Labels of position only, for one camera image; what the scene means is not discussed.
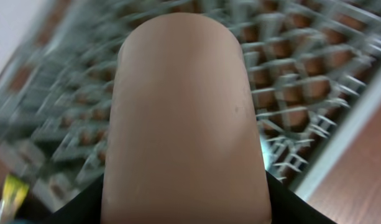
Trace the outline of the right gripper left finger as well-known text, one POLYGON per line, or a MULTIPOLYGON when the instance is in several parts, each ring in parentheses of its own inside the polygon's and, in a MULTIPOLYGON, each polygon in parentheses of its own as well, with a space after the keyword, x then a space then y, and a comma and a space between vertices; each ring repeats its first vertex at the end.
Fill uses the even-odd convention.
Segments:
POLYGON ((42 224, 100 224, 103 180, 102 174, 42 224))

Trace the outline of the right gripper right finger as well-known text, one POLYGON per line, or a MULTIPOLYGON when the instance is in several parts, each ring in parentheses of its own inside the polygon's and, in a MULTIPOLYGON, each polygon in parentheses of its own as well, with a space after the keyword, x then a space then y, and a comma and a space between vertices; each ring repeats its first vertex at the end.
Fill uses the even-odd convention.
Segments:
POLYGON ((269 172, 265 172, 272 208, 272 224, 336 224, 291 190, 269 172))

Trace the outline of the pink cup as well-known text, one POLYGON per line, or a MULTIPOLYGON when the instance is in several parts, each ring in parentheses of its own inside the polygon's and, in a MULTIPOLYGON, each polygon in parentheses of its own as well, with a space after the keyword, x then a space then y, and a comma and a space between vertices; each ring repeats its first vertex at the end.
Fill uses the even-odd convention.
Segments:
POLYGON ((103 223, 270 223, 241 47, 206 16, 153 18, 121 47, 103 223))

